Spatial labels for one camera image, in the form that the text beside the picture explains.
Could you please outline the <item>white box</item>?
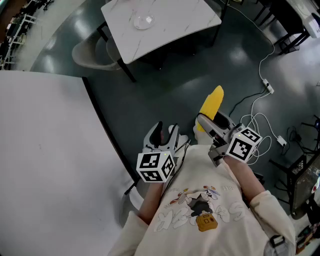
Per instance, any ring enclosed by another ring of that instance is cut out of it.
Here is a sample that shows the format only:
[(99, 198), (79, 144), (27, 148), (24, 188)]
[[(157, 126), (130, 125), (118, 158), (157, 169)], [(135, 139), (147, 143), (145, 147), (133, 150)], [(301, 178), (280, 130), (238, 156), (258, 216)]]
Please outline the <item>white box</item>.
[(320, 16), (317, 13), (312, 12), (303, 23), (312, 38), (320, 38)]

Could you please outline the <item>grey upholstered chair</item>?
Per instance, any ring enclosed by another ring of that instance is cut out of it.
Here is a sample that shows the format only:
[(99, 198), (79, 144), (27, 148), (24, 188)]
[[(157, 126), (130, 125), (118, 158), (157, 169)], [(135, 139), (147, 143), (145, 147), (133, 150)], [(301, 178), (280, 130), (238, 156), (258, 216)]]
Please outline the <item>grey upholstered chair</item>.
[(74, 62), (79, 66), (90, 69), (104, 71), (120, 70), (121, 66), (118, 61), (121, 57), (113, 39), (109, 39), (109, 41), (105, 43), (106, 54), (113, 62), (109, 64), (98, 63), (96, 58), (96, 46), (100, 38), (100, 36), (94, 37), (93, 35), (78, 43), (72, 50)]

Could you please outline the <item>person's right forearm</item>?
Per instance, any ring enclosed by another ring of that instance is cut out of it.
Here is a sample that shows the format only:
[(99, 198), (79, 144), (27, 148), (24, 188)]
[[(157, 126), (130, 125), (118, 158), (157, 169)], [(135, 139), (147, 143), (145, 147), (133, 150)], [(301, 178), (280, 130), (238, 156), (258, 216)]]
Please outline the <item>person's right forearm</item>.
[(228, 155), (224, 156), (223, 160), (229, 166), (233, 175), (237, 179), (248, 203), (250, 203), (257, 195), (265, 191), (263, 185), (246, 163)]

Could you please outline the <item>black frame table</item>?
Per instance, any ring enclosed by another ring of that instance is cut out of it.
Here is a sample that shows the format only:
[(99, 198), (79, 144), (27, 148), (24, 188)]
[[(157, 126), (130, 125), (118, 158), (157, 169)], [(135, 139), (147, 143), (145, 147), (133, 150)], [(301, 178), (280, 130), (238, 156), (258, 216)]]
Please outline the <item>black frame table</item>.
[(295, 34), (300, 34), (294, 41), (286, 44), (281, 48), (279, 55), (288, 54), (291, 52), (291, 48), (299, 46), (306, 39), (310, 37), (309, 32), (303, 25), (303, 21), (294, 8), (287, 2), (287, 0), (256, 0), (256, 4), (261, 3), (262, 9), (255, 17), (253, 21), (256, 21), (265, 9), (268, 8), (269, 13), (260, 22), (259, 26), (263, 25), (271, 16), (274, 16), (272, 22), (277, 20), (280, 22), (282, 27), (285, 29), (287, 34), (276, 41), (274, 44), (285, 45), (286, 40)]

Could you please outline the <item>metal shelving rack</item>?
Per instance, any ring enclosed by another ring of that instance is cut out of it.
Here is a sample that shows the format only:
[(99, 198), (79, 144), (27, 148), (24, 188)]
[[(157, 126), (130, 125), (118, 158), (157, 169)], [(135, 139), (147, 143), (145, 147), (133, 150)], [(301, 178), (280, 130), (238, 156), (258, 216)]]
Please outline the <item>metal shelving rack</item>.
[(9, 24), (5, 39), (0, 43), (0, 71), (10, 70), (16, 64), (19, 48), (26, 43), (27, 32), (36, 23), (35, 16), (22, 14)]

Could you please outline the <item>yellow corn cob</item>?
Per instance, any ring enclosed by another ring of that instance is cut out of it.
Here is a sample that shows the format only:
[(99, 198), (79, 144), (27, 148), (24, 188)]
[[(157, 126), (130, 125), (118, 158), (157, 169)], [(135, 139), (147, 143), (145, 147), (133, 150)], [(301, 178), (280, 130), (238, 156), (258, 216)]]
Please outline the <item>yellow corn cob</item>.
[(204, 114), (210, 120), (213, 120), (221, 106), (223, 98), (224, 90), (220, 85), (218, 85), (213, 92), (207, 96), (199, 113)]

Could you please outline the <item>person's left forearm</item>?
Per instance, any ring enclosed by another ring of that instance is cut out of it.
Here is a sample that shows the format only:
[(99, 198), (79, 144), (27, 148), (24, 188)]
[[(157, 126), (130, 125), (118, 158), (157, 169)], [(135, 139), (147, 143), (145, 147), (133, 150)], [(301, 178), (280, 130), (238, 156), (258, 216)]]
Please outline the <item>person's left forearm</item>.
[(150, 183), (137, 216), (147, 225), (154, 218), (162, 198), (164, 183)]

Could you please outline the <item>white marble table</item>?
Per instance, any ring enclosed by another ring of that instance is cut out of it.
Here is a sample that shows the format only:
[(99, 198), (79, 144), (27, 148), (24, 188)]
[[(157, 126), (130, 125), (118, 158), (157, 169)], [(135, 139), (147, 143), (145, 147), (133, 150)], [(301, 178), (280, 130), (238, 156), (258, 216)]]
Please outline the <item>white marble table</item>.
[[(218, 28), (227, 6), (222, 0), (110, 0), (101, 12), (120, 54), (117, 62), (135, 82), (128, 64), (176, 40)], [(134, 19), (148, 14), (155, 16), (155, 24), (136, 29)]]

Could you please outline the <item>white shoe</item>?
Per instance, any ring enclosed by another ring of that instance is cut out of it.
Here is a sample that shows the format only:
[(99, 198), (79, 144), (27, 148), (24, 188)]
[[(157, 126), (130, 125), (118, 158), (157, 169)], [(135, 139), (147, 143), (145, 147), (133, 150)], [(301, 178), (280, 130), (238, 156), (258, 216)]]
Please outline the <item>white shoe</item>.
[[(169, 127), (168, 127), (168, 131), (169, 133), (172, 131), (174, 125), (171, 124)], [(180, 146), (182, 146), (184, 143), (186, 143), (187, 141), (189, 140), (189, 137), (187, 135), (182, 135), (182, 134), (179, 134), (179, 137), (178, 137), (178, 142), (177, 142), (177, 148), (179, 148)]]
[(198, 130), (198, 121), (195, 119), (195, 124), (193, 126), (194, 138), (198, 145), (212, 145), (213, 139), (205, 132)]

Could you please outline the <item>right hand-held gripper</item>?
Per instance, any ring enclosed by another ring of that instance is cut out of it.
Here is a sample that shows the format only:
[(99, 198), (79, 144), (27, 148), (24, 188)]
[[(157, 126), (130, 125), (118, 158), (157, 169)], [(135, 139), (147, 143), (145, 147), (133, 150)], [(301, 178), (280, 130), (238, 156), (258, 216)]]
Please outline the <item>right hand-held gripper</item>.
[(242, 123), (235, 125), (229, 116), (218, 111), (214, 119), (199, 113), (197, 121), (204, 131), (213, 139), (208, 156), (215, 166), (224, 156), (230, 156), (242, 163), (247, 163), (257, 150), (262, 137)]

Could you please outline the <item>large plain white table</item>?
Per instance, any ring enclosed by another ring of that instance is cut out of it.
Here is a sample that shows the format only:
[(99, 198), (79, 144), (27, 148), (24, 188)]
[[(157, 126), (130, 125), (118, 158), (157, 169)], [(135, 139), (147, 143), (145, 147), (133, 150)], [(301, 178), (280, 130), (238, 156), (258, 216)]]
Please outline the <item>large plain white table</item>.
[(80, 77), (0, 71), (0, 255), (107, 256), (132, 182)]

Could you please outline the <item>white power strip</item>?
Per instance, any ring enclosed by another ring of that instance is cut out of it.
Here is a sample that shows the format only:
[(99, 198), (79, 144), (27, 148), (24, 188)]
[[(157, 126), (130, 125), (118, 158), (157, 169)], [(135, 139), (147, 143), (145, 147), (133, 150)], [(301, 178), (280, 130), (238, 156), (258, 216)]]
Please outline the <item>white power strip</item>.
[(273, 94), (274, 93), (274, 89), (273, 87), (271, 86), (271, 84), (269, 83), (269, 81), (267, 79), (263, 79), (262, 80), (264, 86), (266, 87), (266, 89), (269, 91), (270, 94)]

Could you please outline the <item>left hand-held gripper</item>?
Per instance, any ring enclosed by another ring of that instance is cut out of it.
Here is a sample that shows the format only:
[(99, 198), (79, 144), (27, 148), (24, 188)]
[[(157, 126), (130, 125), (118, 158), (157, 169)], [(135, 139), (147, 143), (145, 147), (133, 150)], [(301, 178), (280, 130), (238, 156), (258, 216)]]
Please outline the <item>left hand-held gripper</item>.
[(136, 171), (145, 183), (166, 183), (175, 172), (180, 127), (176, 123), (164, 143), (162, 127), (163, 122), (159, 121), (149, 130), (143, 140), (145, 148), (137, 156)]

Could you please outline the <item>cream printed sweatshirt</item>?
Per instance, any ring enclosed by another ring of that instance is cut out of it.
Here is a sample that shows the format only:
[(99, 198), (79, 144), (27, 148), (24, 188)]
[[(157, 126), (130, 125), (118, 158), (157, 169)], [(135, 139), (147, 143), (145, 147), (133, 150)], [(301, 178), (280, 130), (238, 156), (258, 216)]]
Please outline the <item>cream printed sweatshirt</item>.
[(265, 189), (250, 203), (224, 158), (190, 146), (149, 225), (131, 211), (107, 256), (295, 256), (294, 226)]

